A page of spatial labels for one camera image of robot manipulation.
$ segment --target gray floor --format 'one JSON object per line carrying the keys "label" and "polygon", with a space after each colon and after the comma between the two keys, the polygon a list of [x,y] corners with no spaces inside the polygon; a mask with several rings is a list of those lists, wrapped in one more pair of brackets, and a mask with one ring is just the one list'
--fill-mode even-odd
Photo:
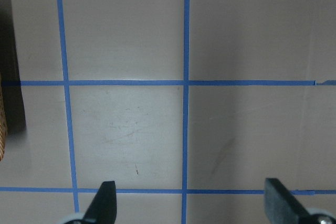
{"label": "gray floor", "polygon": [[[70,81],[183,80],[184,0],[62,3]],[[30,81],[64,79],[59,9],[57,0],[12,0],[12,8],[27,130],[8,136],[0,220],[55,223],[74,212],[70,104],[63,86]],[[336,79],[335,16],[336,0],[190,0],[189,79]],[[79,210],[94,196],[85,189],[104,180],[182,189],[184,89],[70,86]],[[190,86],[188,189],[262,189],[271,176],[290,189],[336,190],[334,94],[333,86]],[[117,223],[181,223],[181,194],[161,192],[119,193]],[[336,212],[334,195],[298,197]],[[224,221],[267,223],[263,196],[188,194],[188,224]]]}

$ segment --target blue painter's tape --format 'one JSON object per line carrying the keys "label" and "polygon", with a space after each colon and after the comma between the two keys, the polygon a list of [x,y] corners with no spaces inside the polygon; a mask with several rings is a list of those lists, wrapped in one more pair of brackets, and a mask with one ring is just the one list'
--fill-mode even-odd
{"label": "blue painter's tape", "polygon": [[71,86],[99,86],[99,85],[120,85],[120,86],[175,86],[183,85],[182,80],[77,80],[69,81]]}
{"label": "blue painter's tape", "polygon": [[322,83],[317,83],[316,85],[329,85],[329,86],[336,86],[336,80],[328,80]]}
{"label": "blue painter's tape", "polygon": [[92,189],[92,188],[78,188],[77,191],[79,193],[89,193],[89,194],[96,194],[98,192],[98,189]]}
{"label": "blue painter's tape", "polygon": [[217,80],[189,81],[191,86],[315,86],[315,81]]}
{"label": "blue painter's tape", "polygon": [[74,203],[75,212],[79,212],[77,175],[76,175],[76,163],[75,163],[75,148],[73,144],[74,135],[72,132],[72,116],[71,116],[70,87],[69,87],[69,73],[68,73],[68,60],[67,60],[67,46],[66,46],[65,27],[64,27],[63,0],[57,0],[57,9],[58,9],[59,36],[60,36],[60,45],[61,45],[64,94],[65,94],[68,138],[69,138],[70,169],[71,169],[73,203]]}
{"label": "blue painter's tape", "polygon": [[188,101],[189,101],[189,23],[190,0],[184,0],[183,28],[183,133],[182,133],[182,209],[181,224],[186,224],[188,176]]}
{"label": "blue painter's tape", "polygon": [[293,195],[315,195],[314,190],[292,190],[290,192]]}
{"label": "blue painter's tape", "polygon": [[21,81],[21,86],[63,86],[64,81]]}
{"label": "blue painter's tape", "polygon": [[117,189],[118,194],[181,194],[179,189]]}
{"label": "blue painter's tape", "polygon": [[329,194],[333,195],[336,194],[336,190],[315,190],[315,194]]}
{"label": "blue painter's tape", "polygon": [[189,189],[188,194],[264,194],[264,190],[201,190]]}

